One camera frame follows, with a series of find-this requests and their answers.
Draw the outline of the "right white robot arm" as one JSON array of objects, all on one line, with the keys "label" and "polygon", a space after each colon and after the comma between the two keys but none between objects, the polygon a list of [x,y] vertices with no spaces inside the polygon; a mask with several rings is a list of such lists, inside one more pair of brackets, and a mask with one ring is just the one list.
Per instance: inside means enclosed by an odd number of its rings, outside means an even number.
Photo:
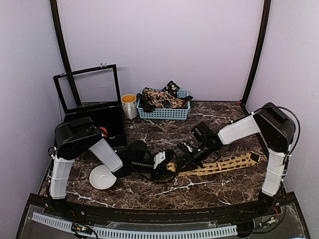
[{"label": "right white robot arm", "polygon": [[178,144],[178,148],[184,152],[180,170],[190,171],[196,166],[202,167],[202,161],[223,146],[254,134],[261,135],[268,150],[268,165],[254,211],[259,216],[267,215],[274,207],[275,195],[287,174],[289,158],[297,144],[294,137],[300,136],[300,124],[295,124],[285,111],[286,108],[269,102],[218,132],[213,132],[204,122],[199,123],[191,133],[201,145],[193,147],[186,141]]}]

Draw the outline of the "white bowl orange outside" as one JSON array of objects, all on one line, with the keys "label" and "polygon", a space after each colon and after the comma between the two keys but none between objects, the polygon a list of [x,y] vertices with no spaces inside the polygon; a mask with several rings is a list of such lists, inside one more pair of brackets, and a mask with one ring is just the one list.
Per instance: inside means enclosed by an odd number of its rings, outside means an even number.
[{"label": "white bowl orange outside", "polygon": [[116,183],[117,177],[105,165],[99,165],[91,171],[89,181],[94,188],[105,190]]}]

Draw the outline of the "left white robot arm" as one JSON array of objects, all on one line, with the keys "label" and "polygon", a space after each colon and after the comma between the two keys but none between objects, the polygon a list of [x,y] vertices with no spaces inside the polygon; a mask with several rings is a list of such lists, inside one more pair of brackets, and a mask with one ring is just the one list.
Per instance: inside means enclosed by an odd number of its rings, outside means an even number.
[{"label": "left white robot arm", "polygon": [[168,150],[152,155],[147,145],[137,140],[129,144],[123,156],[119,156],[107,142],[107,130],[97,128],[90,117],[61,123],[55,128],[54,135],[54,146],[49,150],[53,170],[48,192],[53,199],[50,207],[59,217],[70,213],[70,205],[63,199],[67,195],[72,165],[82,153],[90,151],[102,162],[89,176],[90,184],[98,190],[111,188],[118,178],[131,171],[155,174],[160,164],[173,155]]}]

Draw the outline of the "yellow beetle-pattern tie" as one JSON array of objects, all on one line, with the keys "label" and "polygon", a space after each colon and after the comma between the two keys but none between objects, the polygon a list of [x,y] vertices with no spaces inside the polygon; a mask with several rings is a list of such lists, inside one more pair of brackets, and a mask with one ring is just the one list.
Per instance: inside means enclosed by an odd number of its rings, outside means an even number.
[{"label": "yellow beetle-pattern tie", "polygon": [[259,164],[260,155],[255,152],[248,152],[240,156],[224,158],[216,162],[203,163],[203,168],[197,168],[191,171],[185,171],[178,173],[180,176],[207,176],[212,174],[218,174],[228,172],[237,169],[243,169],[245,167],[251,167]]}]

